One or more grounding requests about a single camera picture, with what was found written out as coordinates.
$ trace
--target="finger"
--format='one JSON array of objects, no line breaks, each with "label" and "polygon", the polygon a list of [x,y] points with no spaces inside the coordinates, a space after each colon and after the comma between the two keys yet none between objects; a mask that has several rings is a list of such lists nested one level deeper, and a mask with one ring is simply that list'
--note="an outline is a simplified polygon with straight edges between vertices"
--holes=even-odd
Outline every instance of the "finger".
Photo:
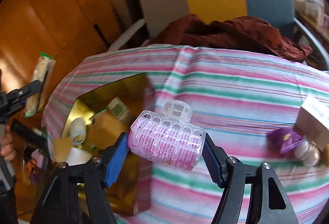
[{"label": "finger", "polygon": [[3,135],[2,139],[1,139],[1,143],[3,146],[12,143],[13,141],[13,137],[10,133],[6,133]]},{"label": "finger", "polygon": [[10,155],[13,151],[14,151],[13,146],[11,144],[8,144],[2,147],[0,154],[5,157]]},{"label": "finger", "polygon": [[12,161],[12,160],[14,160],[15,156],[16,156],[16,151],[12,151],[9,155],[7,155],[6,157],[4,157],[4,159],[6,161]]}]

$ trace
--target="human hand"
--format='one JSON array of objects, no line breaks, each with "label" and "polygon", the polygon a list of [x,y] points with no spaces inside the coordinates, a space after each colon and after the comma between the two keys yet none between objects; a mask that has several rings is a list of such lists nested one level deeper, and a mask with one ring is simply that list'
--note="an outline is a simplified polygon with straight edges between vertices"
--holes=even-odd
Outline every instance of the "human hand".
[{"label": "human hand", "polygon": [[12,161],[15,158],[16,151],[12,145],[13,137],[10,133],[10,127],[6,126],[6,133],[0,139],[0,143],[2,145],[0,155],[4,157],[6,161]]}]

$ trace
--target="white box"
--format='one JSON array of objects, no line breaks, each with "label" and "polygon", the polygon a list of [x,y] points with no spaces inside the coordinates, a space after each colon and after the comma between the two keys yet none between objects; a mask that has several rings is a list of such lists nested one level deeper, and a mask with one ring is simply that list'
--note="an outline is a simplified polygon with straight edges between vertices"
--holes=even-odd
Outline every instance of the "white box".
[{"label": "white box", "polygon": [[296,126],[323,151],[329,143],[329,108],[313,96],[300,107]]}]

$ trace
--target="pink hair roller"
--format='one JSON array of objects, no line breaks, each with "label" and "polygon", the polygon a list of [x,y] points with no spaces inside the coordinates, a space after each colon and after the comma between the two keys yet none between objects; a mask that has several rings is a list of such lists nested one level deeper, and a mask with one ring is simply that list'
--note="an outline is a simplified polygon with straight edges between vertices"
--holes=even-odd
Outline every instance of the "pink hair roller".
[{"label": "pink hair roller", "polygon": [[130,150],[148,160],[191,171],[202,154],[206,131],[190,124],[192,109],[182,101],[169,101],[164,114],[143,111],[131,126]]}]

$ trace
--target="white round object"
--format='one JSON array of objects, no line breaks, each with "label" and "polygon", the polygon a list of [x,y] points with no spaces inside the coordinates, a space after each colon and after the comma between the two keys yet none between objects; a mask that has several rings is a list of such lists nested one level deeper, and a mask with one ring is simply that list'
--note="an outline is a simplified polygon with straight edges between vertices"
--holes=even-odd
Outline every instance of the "white round object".
[{"label": "white round object", "polygon": [[307,158],[304,160],[305,166],[316,165],[320,161],[320,153],[316,146],[312,146]]},{"label": "white round object", "polygon": [[66,163],[68,163],[68,165],[80,165],[87,163],[91,159],[91,157],[91,153],[88,153],[87,151],[82,149],[72,147],[66,159]]},{"label": "white round object", "polygon": [[295,154],[296,159],[298,159],[298,160],[306,159],[309,150],[310,150],[310,143],[307,140],[304,140],[294,150],[294,154]]},{"label": "white round object", "polygon": [[73,145],[77,146],[83,143],[86,135],[87,131],[84,120],[81,117],[74,119],[70,125],[70,137],[72,138]]}]

